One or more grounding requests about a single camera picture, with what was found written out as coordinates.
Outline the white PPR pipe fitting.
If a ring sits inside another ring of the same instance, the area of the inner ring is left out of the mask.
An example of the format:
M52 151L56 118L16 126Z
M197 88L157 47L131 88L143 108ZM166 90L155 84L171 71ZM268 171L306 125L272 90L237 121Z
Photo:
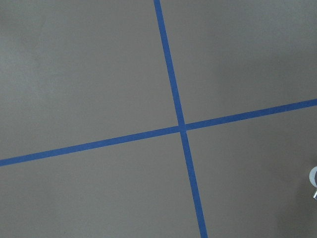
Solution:
M315 188L313 199L317 200L317 166L313 167L309 173L309 180L311 185Z

